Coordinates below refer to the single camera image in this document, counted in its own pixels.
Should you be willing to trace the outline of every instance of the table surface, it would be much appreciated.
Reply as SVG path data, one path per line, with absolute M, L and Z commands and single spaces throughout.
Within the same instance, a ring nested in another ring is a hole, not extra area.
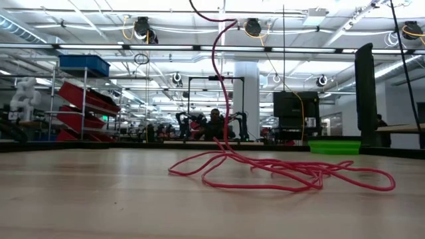
M 393 174 L 387 193 L 328 178 L 322 191 L 224 190 L 167 168 L 198 153 L 72 149 L 0 154 L 0 238 L 424 238 L 425 161 L 295 152 L 241 152 L 288 161 L 354 160 Z M 207 158 L 179 169 L 188 171 Z M 347 173 L 376 185 L 370 173 Z M 210 180 L 298 185 L 228 160 Z

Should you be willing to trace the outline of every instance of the red cable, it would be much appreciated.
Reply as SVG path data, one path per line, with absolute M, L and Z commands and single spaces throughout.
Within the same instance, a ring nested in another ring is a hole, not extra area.
M 189 175 L 193 175 L 195 173 L 198 173 L 200 171 L 202 171 L 205 167 L 207 167 L 208 165 L 210 165 L 212 162 L 216 161 L 217 159 L 220 159 L 220 161 L 218 163 L 216 163 L 215 165 L 213 165 L 212 167 L 210 167 L 209 169 L 207 169 L 202 175 L 202 182 L 206 185 L 212 186 L 212 187 L 219 187 L 219 188 L 226 188 L 226 189 L 278 189 L 278 190 L 285 190 L 285 191 L 291 191 L 291 192 L 302 192 L 302 191 L 306 191 L 306 190 L 310 190 L 310 189 L 322 189 L 323 188 L 323 177 L 327 176 L 335 176 L 337 178 L 340 178 L 344 181 L 347 181 L 348 183 L 357 185 L 359 187 L 364 187 L 366 189 L 372 189 L 372 190 L 376 190 L 376 191 L 391 191 L 395 188 L 396 186 L 396 182 L 394 180 L 394 178 L 387 172 L 378 170 L 378 169 L 369 169 L 369 168 L 353 168 L 350 167 L 354 162 L 353 161 L 342 161 L 338 164 L 331 164 L 331 163 L 322 163 L 322 162 L 293 162 L 293 161 L 281 161 L 278 159 L 253 159 L 253 158 L 249 158 L 249 157 L 245 157 L 243 155 L 238 154 L 237 152 L 235 152 L 232 147 L 228 144 L 228 139 L 227 139 L 227 135 L 228 135 L 228 115 L 229 115 L 229 111 L 230 111 L 230 107 L 229 107 L 229 103 L 228 103 L 228 96 L 227 96 L 227 92 L 226 92 L 226 88 L 224 87 L 224 82 L 222 79 L 222 76 L 220 75 L 216 64 L 215 64 L 215 48 L 216 48 L 216 44 L 218 42 L 218 40 L 220 39 L 220 37 L 223 35 L 223 33 L 225 33 L 227 30 L 229 30 L 231 27 L 235 26 L 235 24 L 237 24 L 237 20 L 236 19 L 223 19 L 223 20 L 216 20 L 216 19 L 210 19 L 202 14 L 200 14 L 198 12 L 198 10 L 195 8 L 195 6 L 192 3 L 192 0 L 189 0 L 189 3 L 191 4 L 193 10 L 195 11 L 195 13 L 197 15 L 199 15 L 200 17 L 202 17 L 203 19 L 206 19 L 208 21 L 212 21 L 212 22 L 216 22 L 216 23 L 222 23 L 222 22 L 227 22 L 227 21 L 232 21 L 233 23 L 231 23 L 229 26 L 227 26 L 223 31 L 221 31 L 217 38 L 214 41 L 213 44 L 213 48 L 212 48 L 212 66 L 214 67 L 214 71 L 216 72 L 218 79 L 220 80 L 220 84 L 221 84 L 221 88 L 223 89 L 223 93 L 224 93 L 224 98 L 226 100 L 226 117 L 224 119 L 224 144 L 226 145 L 226 148 L 228 151 L 227 152 L 226 149 L 221 145 L 221 143 L 214 138 L 214 140 L 216 141 L 216 143 L 218 144 L 218 147 L 220 148 L 220 151 L 209 151 L 209 152 L 205 152 L 205 153 L 200 153 L 198 155 L 194 155 L 192 157 L 186 158 L 182 161 L 177 162 L 176 164 L 174 164 L 173 166 L 171 166 L 168 171 L 170 173 L 176 174 L 176 175 L 181 175 L 181 176 L 189 176 Z M 198 169 L 188 172 L 188 173 L 184 173 L 184 172 L 180 172 L 180 171 L 176 171 L 174 170 L 174 168 L 186 161 L 189 161 L 191 159 L 196 159 L 197 157 L 203 156 L 203 155 L 208 155 L 208 154 L 215 154 L 215 156 L 211 157 L 206 163 L 204 163 L 201 167 L 199 167 Z M 285 186 L 281 186 L 281 185 L 235 185 L 235 184 L 224 184 L 224 183 L 213 183 L 209 180 L 206 179 L 207 175 L 215 170 L 217 167 L 219 167 L 220 165 L 222 165 L 228 158 L 231 158 L 239 163 L 243 163 L 243 164 L 247 164 L 251 166 L 251 170 L 259 168 L 259 169 L 263 169 L 265 171 L 269 171 L 271 172 L 271 174 L 275 173 L 275 174 L 279 174 L 279 175 L 283 175 L 285 177 L 289 177 L 295 181 L 298 181 L 300 183 L 303 184 L 303 186 L 301 187 L 285 187 Z M 390 186 L 387 187 L 378 187 L 378 186 L 374 186 L 374 185 L 368 185 L 366 183 L 361 183 L 358 182 L 356 180 L 350 179 L 346 176 L 341 175 L 340 173 L 338 173 L 338 171 L 340 170 L 346 170 L 346 171 L 353 171 L 353 172 L 370 172 L 370 173 L 378 173 L 381 175 L 384 175 L 386 178 L 388 178 L 388 180 L 390 181 Z M 294 173 L 291 173 L 290 171 L 296 172 L 301 175 L 305 175 L 304 179 L 297 176 Z

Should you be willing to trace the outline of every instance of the fluorescent light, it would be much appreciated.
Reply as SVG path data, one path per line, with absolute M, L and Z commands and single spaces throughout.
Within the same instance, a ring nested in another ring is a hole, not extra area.
M 51 44 L 13 44 L 13 43 L 0 43 L 0 48 L 53 49 L 53 46 Z
M 133 116 L 135 116 L 135 117 L 145 117 L 145 115 L 144 114 L 135 114 L 135 113 L 131 113 Z
M 344 49 L 343 53 L 345 54 L 354 54 L 357 52 L 357 49 Z
M 42 84 L 42 85 L 45 85 L 45 86 L 51 86 L 52 85 L 52 82 L 50 80 L 45 80 L 45 79 L 42 79 L 42 78 L 35 78 L 35 80 L 37 81 L 38 84 Z
M 281 92 L 281 90 L 260 90 L 260 93 L 273 93 L 273 92 Z
M 212 50 L 212 46 L 201 46 L 201 50 Z M 241 52 L 262 52 L 264 47 L 250 47 L 250 46 L 216 46 L 215 50 L 220 51 L 241 51 Z
M 373 54 L 399 54 L 400 50 L 397 49 L 372 49 Z
M 223 92 L 222 89 L 205 89 L 209 92 Z M 226 89 L 227 92 L 233 92 L 233 89 Z
M 100 49 L 100 50 L 120 50 L 121 45 L 87 45 L 87 44 L 61 44 L 62 49 Z
M 2 73 L 2 74 L 6 74 L 6 75 L 10 75 L 10 73 L 8 73 L 8 72 L 6 72 L 6 71 L 4 71 L 4 70 L 0 70 L 0 73 Z
M 332 48 L 283 48 L 274 47 L 272 52 L 304 52 L 304 53 L 334 53 L 335 49 Z
M 330 97 L 330 96 L 332 96 L 332 94 L 331 93 L 327 93 L 326 95 L 322 96 L 321 98 L 323 99 L 323 98 Z
M 193 46 L 173 46 L 173 45 L 135 45 L 130 46 L 132 50 L 193 50 Z
M 356 94 L 356 92 L 327 92 L 329 94 Z

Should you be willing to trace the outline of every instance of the white column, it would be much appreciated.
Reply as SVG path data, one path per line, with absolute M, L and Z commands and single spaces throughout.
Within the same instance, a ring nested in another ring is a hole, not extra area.
M 235 62 L 234 77 L 245 77 L 244 111 L 248 114 L 247 128 L 250 140 L 260 137 L 260 71 L 257 62 Z M 242 111 L 242 81 L 233 80 L 233 112 Z M 239 137 L 238 122 L 233 131 Z

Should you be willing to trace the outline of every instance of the wall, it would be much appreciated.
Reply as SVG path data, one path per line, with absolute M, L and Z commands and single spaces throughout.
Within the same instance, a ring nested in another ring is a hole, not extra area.
M 376 86 L 377 93 L 377 110 L 383 118 L 386 118 L 386 92 L 385 84 Z M 336 100 L 334 106 L 321 105 L 320 116 L 328 116 L 330 114 L 342 113 L 343 135 L 344 136 L 360 136 L 357 128 L 357 103 L 355 95 L 341 96 Z
M 384 120 L 389 125 L 415 124 L 408 88 L 406 86 L 386 86 L 387 117 Z M 415 102 L 425 102 L 425 89 L 414 88 Z M 419 136 L 412 134 L 392 134 L 391 147 L 398 149 L 419 149 Z

